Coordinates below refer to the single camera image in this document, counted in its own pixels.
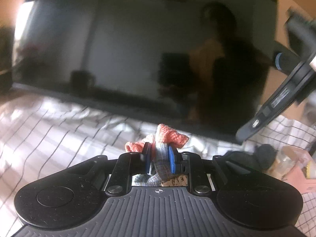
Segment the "plaid fabric cloth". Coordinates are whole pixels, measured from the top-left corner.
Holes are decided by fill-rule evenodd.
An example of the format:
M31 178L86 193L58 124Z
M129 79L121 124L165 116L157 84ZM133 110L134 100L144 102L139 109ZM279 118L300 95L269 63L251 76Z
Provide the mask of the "plaid fabric cloth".
M146 142L151 144L152 148L152 161L150 163L150 171L148 174L137 174L133 176L132 184L134 186L160 186L172 178L169 162L168 145L162 142L155 142L153 135L148 135L141 141L139 151L142 151Z

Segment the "orange knitted cloth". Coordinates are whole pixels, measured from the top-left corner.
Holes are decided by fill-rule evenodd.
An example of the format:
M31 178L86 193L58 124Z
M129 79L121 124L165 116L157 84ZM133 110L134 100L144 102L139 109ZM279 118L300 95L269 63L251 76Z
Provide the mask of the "orange knitted cloth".
M148 134L145 138L136 142L127 142L125 144L125 151L142 152L146 142L150 143L153 149L155 149L155 144L158 143L173 144L177 149L181 149L188 141L188 136L178 133L169 126L159 124L155 134Z

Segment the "dark grey plush toy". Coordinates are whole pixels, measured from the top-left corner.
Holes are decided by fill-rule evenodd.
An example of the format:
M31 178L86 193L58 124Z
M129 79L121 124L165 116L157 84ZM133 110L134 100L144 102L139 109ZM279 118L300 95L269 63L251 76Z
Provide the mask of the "dark grey plush toy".
M254 152L228 151L224 158L260 172L266 172L274 163L277 151L270 144L256 146Z

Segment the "black flat screen monitor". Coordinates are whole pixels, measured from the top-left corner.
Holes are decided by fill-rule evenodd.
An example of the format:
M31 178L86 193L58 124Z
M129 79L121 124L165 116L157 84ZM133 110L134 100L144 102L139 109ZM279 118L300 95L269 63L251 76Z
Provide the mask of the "black flat screen monitor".
M277 0L25 0L13 86L235 142L265 87Z

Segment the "clear plastic jar tan lid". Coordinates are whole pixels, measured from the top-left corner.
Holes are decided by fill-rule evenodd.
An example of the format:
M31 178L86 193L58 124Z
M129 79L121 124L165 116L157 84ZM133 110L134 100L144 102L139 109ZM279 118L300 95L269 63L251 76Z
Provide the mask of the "clear plastic jar tan lid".
M266 171L266 174L276 179L284 180L295 166L302 170L311 160L313 159L306 150L294 146L284 146L277 152L276 159Z

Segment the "pink storage box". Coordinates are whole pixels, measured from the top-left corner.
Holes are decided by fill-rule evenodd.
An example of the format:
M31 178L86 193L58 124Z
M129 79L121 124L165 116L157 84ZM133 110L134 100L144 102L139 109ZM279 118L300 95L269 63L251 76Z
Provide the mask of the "pink storage box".
M300 194L315 193L315 161L305 150L297 150L295 165L282 180L295 187Z

